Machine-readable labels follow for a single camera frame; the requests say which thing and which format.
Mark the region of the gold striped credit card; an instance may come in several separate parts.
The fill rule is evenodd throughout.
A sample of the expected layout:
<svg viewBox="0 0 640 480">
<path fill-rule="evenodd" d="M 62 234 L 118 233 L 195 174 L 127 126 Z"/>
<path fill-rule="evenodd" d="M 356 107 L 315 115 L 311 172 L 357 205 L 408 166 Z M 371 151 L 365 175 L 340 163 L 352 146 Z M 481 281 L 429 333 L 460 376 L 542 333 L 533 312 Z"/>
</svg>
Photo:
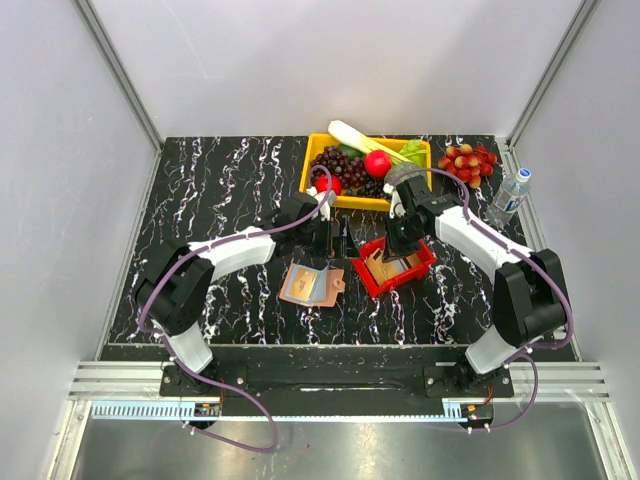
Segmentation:
<svg viewBox="0 0 640 480">
<path fill-rule="evenodd" d="M 311 298 L 318 274 L 307 268 L 298 268 L 292 275 L 287 295 L 298 300 Z"/>
</svg>

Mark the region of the pink leather card holder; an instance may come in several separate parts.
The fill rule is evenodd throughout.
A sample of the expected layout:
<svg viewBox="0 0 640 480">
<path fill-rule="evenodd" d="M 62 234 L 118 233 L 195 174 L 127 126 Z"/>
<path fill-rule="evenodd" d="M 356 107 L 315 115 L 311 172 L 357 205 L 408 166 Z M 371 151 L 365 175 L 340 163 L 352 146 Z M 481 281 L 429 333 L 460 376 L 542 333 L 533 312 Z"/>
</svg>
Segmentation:
<svg viewBox="0 0 640 480">
<path fill-rule="evenodd" d="M 292 263 L 279 292 L 283 301 L 306 306 L 330 308 L 345 291 L 344 270 L 325 267 L 316 270 Z"/>
</svg>

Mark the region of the red plastic bin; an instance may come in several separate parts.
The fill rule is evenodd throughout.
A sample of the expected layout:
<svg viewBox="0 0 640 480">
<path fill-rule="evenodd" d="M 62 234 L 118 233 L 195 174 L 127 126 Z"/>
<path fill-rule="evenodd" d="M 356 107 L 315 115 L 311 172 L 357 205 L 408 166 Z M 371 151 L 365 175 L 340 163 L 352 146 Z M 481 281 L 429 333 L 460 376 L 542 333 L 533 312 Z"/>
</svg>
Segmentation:
<svg viewBox="0 0 640 480">
<path fill-rule="evenodd" d="M 422 240 L 420 242 L 420 249 L 414 253 L 419 257 L 421 265 L 419 267 L 412 268 L 407 273 L 401 275 L 399 282 L 387 282 L 382 286 L 378 286 L 367 269 L 365 260 L 377 249 L 384 252 L 384 246 L 384 237 L 373 240 L 363 245 L 359 251 L 359 256 L 351 261 L 355 272 L 359 276 L 361 283 L 371 298 L 375 298 L 382 293 L 388 293 L 396 290 L 399 286 L 410 281 L 422 279 L 428 273 L 431 265 L 436 261 L 436 257 Z"/>
</svg>

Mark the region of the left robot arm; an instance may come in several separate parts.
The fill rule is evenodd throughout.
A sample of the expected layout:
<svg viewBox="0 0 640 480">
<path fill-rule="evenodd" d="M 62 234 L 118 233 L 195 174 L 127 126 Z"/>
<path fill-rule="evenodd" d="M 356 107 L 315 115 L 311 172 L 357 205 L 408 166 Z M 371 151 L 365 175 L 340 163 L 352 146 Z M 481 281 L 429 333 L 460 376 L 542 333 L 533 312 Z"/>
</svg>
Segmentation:
<svg viewBox="0 0 640 480">
<path fill-rule="evenodd" d="M 257 226 L 215 240 L 169 239 L 151 255 L 133 293 L 141 309 L 138 328 L 168 342 L 171 356 L 185 367 L 182 383 L 193 394 L 209 393 L 217 381 L 213 353 L 198 325 L 211 283 L 283 259 L 296 248 L 325 259 L 337 255 L 333 242 L 350 234 L 341 235 L 332 218 L 336 200 L 331 190 L 296 191 Z"/>
</svg>

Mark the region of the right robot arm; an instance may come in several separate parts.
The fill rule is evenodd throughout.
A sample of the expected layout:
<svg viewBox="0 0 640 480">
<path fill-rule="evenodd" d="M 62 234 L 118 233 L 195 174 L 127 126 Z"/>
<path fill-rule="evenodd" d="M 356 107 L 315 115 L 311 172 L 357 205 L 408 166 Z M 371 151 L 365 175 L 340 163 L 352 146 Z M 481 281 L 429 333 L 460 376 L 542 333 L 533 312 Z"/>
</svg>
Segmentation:
<svg viewBox="0 0 640 480">
<path fill-rule="evenodd" d="M 457 388 L 475 396 L 489 386 L 490 373 L 521 350 L 570 342 L 574 320 L 564 273 L 552 250 L 533 251 L 509 240 L 470 211 L 467 195 L 436 196 L 422 174 L 411 169 L 385 178 L 391 204 L 384 259 L 409 257 L 432 236 L 469 258 L 491 281 L 491 326 L 467 347 L 454 373 Z"/>
</svg>

